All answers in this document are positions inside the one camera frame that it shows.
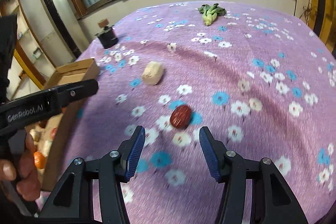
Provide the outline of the person's left hand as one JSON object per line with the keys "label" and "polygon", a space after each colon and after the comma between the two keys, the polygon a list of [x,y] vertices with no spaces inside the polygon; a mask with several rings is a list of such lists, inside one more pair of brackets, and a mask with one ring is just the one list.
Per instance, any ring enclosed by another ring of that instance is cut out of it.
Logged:
{"label": "person's left hand", "polygon": [[1,181],[14,181],[18,174],[21,180],[17,183],[17,191],[26,201],[36,201],[41,195],[41,184],[34,162],[34,152],[33,137],[26,134],[25,151],[18,164],[13,165],[11,161],[1,159]]}

